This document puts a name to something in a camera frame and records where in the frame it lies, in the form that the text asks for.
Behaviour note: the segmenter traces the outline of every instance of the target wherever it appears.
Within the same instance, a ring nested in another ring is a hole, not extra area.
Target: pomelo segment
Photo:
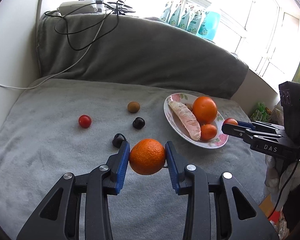
[[[168,105],[187,129],[191,139],[198,141],[200,139],[201,130],[199,122],[195,118],[194,114],[192,114],[188,107],[186,107],[183,103],[169,101]]]

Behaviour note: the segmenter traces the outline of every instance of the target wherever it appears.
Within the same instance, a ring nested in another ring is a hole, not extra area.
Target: black sleeve
[[[300,222],[300,185],[289,193],[282,211],[287,222],[287,228],[292,232]]]

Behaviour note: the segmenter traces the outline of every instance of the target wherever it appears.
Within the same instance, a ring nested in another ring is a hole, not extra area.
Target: gray cloth backdrop
[[[230,137],[224,147],[209,150],[183,140],[168,124],[163,102],[175,92],[141,85],[53,79],[25,91],[10,111],[0,131],[0,225],[15,239],[42,198],[66,172],[90,172],[117,153],[111,144],[122,133],[133,147],[144,138],[163,145],[171,140],[189,163],[213,174],[231,172],[253,199],[263,198],[264,155]],[[214,98],[224,118],[248,121],[234,101]],[[137,114],[127,111],[138,101]],[[78,117],[88,114],[92,125],[81,129]],[[146,125],[132,127],[140,116]],[[186,196],[172,189],[168,169],[151,176],[136,174],[128,166],[123,190],[109,197],[114,239],[182,239]],[[80,228],[83,231],[81,212]]]
[[[68,16],[69,32],[91,26],[102,15]],[[116,24],[109,15],[99,36]],[[41,76],[59,73],[75,63],[84,51],[73,51],[65,35],[64,20],[43,17],[38,28],[37,54]],[[76,49],[95,37],[100,25],[69,36]],[[72,69],[57,78],[138,84],[198,91],[230,99],[242,84],[248,66],[224,49],[166,23],[120,16],[118,27],[100,38]]]

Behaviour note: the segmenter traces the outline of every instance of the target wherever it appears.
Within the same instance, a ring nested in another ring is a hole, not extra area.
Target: metal screw
[[[72,173],[67,172],[66,174],[63,175],[64,179],[71,179],[72,178]]]
[[[187,170],[194,171],[195,169],[196,169],[196,166],[194,166],[192,164],[187,165]]]
[[[109,169],[109,167],[107,166],[107,165],[101,165],[100,167],[99,167],[99,170],[101,170],[101,171],[107,171]]]
[[[223,173],[223,177],[226,179],[231,179],[232,178],[232,174],[230,172],[224,172]]]

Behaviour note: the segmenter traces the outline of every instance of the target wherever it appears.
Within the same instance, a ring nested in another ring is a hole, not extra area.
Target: glove
[[[275,168],[276,165],[275,158],[266,155],[265,161],[267,165],[267,171],[266,171],[266,179],[263,188],[263,193],[265,196],[271,194],[271,202],[273,206],[275,206],[278,201],[280,191],[283,185],[288,180],[289,176],[291,175],[294,167],[296,166],[296,163],[295,162],[291,163],[279,178],[278,171]],[[290,191],[294,190],[298,185],[300,185],[300,161],[298,163],[298,166],[293,176],[291,177],[291,179],[283,189],[276,211],[280,211],[282,209],[283,205],[287,201]]]

